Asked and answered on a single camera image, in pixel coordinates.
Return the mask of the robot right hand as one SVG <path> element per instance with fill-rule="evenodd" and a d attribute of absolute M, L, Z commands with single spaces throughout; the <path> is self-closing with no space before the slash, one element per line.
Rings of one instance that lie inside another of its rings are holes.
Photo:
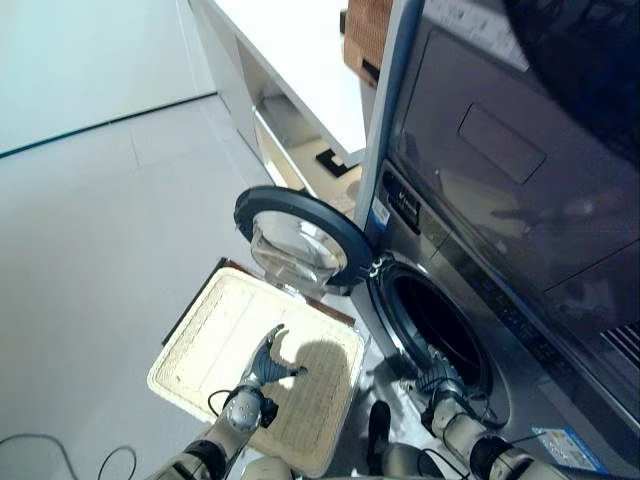
<path fill-rule="evenodd" d="M 466 392 L 462 377 L 449 359 L 438 350 L 427 358 L 427 363 L 423 366 L 419 366 L 405 353 L 394 355 L 387 361 L 397 375 L 399 388 L 406 393 L 428 396 L 444 388 L 461 394 Z"/>

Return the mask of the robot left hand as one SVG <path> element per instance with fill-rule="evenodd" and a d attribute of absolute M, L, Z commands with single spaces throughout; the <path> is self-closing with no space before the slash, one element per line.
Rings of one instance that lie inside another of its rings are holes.
<path fill-rule="evenodd" d="M 275 383 L 284 378 L 304 376 L 308 369 L 302 365 L 288 367 L 271 356 L 276 336 L 284 329 L 284 324 L 278 324 L 272 328 L 259 342 L 248 364 L 243 371 L 240 383 L 257 387 Z"/>

